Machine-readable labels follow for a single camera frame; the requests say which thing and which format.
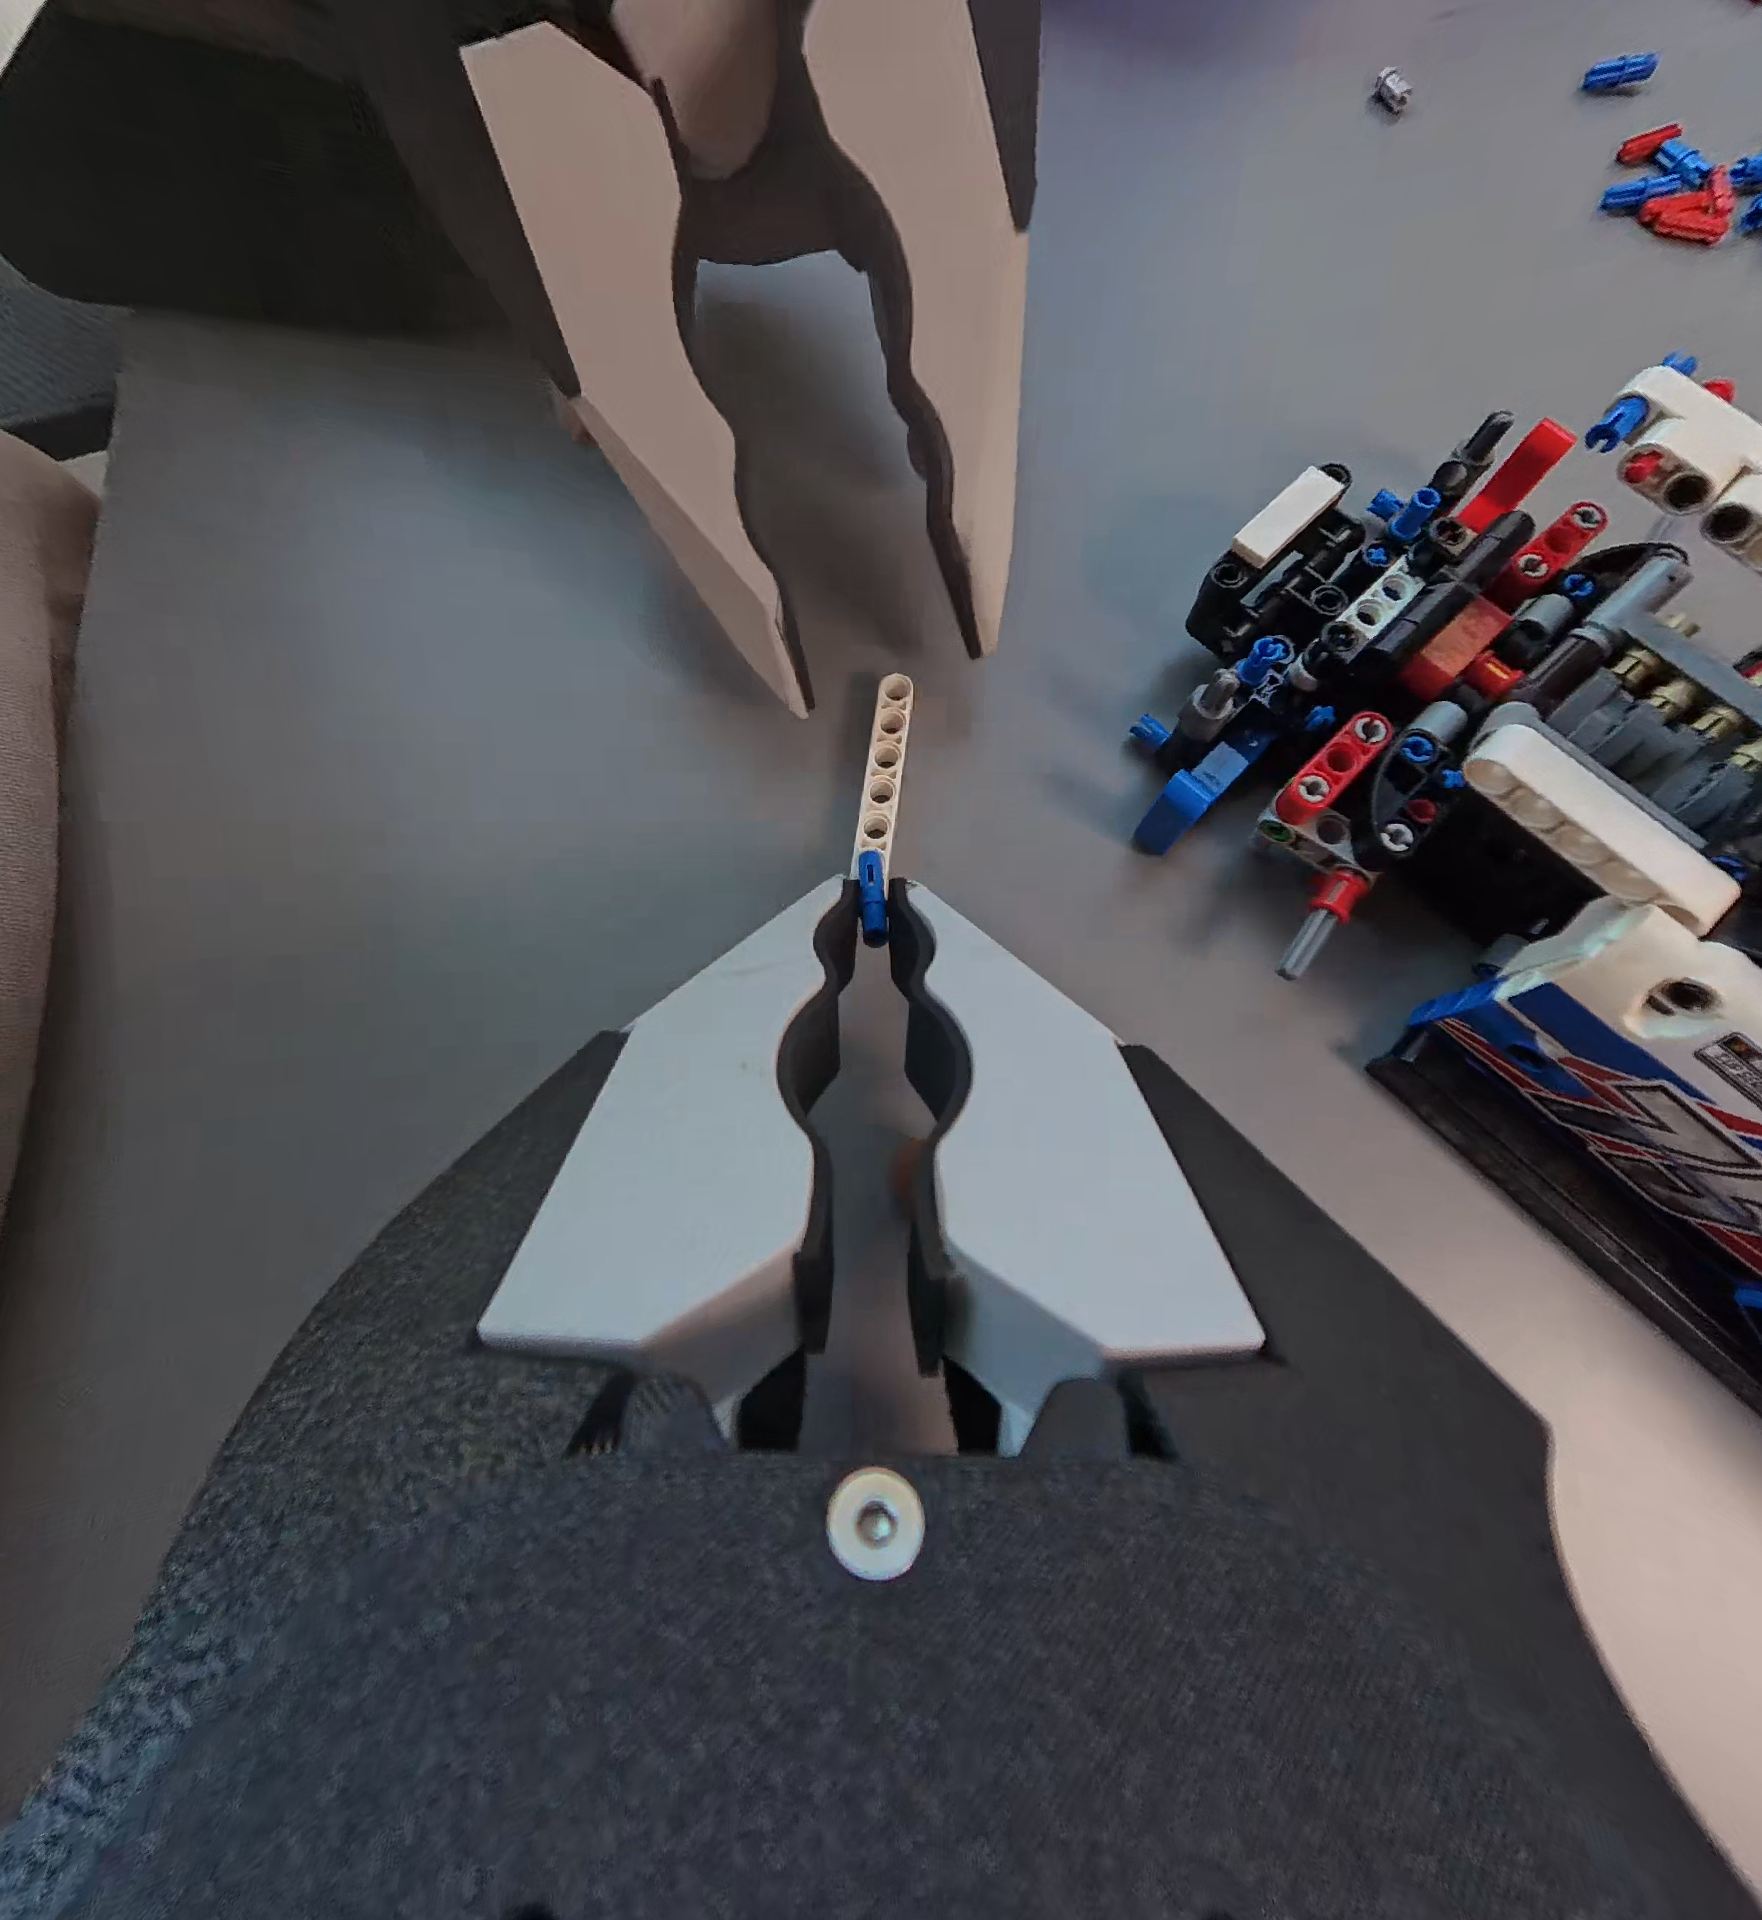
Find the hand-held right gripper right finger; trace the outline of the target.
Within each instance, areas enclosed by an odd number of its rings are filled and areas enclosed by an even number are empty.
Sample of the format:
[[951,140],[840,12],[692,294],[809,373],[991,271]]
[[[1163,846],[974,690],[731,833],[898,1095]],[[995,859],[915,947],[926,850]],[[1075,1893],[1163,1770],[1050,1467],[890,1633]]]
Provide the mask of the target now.
[[914,1170],[914,1341],[959,1452],[1021,1452],[1050,1392],[1247,1365],[1265,1323],[1124,1039],[926,885],[890,885]]

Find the toy brick race car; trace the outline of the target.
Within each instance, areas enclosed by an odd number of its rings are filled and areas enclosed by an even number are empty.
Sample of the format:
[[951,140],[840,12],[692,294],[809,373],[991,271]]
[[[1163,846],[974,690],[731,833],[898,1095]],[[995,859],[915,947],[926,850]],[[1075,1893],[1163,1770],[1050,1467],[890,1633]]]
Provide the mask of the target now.
[[1422,490],[1300,469],[1198,578],[1216,657],[1139,717],[1165,855],[1278,776],[1252,846],[1310,877],[1278,976],[1408,877],[1474,976],[1373,1060],[1408,1116],[1762,1418],[1762,417],[1693,352],[1582,438],[1656,515],[1536,515],[1576,428]]

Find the person's left hand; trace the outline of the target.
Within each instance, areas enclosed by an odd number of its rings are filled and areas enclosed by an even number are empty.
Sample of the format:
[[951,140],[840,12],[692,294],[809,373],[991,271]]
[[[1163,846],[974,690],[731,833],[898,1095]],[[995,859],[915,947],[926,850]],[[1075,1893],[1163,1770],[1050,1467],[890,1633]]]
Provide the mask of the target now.
[[699,179],[796,173],[809,0],[614,0],[638,81],[666,101]]

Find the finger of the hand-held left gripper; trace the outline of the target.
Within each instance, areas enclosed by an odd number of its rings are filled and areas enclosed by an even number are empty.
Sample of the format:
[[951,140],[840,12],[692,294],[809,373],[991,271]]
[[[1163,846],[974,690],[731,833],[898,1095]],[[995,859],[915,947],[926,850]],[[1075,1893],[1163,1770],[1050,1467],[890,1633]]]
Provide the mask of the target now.
[[510,206],[574,364],[574,417],[746,669],[810,712],[743,449],[688,346],[688,179],[666,104],[557,21],[462,44]]
[[977,0],[816,0],[799,21],[809,154],[782,247],[870,278],[890,405],[966,657],[995,657],[1027,326],[1027,234],[995,154]]

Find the pile of blue red pins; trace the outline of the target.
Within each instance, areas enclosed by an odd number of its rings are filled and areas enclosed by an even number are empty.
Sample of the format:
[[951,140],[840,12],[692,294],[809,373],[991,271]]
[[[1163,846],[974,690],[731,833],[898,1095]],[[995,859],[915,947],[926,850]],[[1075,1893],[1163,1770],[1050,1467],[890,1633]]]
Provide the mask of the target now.
[[1718,247],[1748,234],[1762,237],[1762,150],[1705,157],[1685,128],[1644,128],[1615,150],[1622,173],[1597,211],[1685,247]]

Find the grey chair seat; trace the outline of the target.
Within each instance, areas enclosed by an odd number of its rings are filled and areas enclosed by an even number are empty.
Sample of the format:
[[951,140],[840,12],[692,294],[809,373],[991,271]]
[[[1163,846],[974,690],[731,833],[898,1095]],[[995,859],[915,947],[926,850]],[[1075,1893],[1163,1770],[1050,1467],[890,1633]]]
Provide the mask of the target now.
[[109,449],[122,306],[72,301],[0,260],[0,428],[55,464]]

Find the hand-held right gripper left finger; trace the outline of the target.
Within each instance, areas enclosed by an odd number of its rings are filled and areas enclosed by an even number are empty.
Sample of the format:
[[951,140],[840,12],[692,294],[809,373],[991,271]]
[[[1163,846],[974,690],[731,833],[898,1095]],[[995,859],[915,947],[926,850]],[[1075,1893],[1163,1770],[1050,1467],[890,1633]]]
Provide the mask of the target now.
[[831,877],[638,1015],[533,1216],[483,1346],[751,1393],[826,1346],[840,992],[862,890]]

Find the white perforated toy beam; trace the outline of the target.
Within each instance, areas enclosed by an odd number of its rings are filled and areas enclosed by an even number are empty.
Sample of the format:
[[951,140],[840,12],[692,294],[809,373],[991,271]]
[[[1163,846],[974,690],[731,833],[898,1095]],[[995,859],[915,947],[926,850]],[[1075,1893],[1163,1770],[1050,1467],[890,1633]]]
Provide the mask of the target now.
[[903,783],[906,783],[906,743],[914,743],[914,704],[915,704],[914,673],[883,673],[879,695],[871,695],[871,726],[870,726],[852,877],[862,877],[870,855],[879,855],[879,877],[890,877]]

